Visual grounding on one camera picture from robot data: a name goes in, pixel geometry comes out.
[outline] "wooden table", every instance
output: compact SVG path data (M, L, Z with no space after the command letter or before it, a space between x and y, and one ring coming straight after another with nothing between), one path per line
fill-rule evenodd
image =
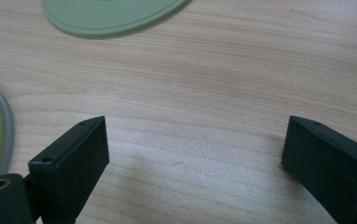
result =
M0 91L11 173L106 116L111 162L78 223L335 223L279 163L290 115L357 141L357 1L196 0L86 40L0 0Z

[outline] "wood grain surface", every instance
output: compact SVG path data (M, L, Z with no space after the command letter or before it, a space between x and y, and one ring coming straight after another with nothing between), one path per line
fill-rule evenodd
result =
M110 165L78 223L335 223L280 163L290 115L357 141L357 1L194 0L138 34L62 34L0 0L11 173L107 118Z

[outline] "light wood tabletop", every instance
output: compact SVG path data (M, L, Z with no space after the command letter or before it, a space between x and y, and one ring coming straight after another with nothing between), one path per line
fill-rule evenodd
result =
M0 0L9 171L106 116L110 164L78 223L335 223L280 163L290 115L357 142L357 1L194 0L90 40Z

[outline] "table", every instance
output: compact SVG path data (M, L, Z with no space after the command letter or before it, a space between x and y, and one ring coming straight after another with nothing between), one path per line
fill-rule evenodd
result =
M357 141L357 1L196 0L89 40L0 0L0 91L11 173L106 116L110 164L78 223L335 223L279 163L290 115Z

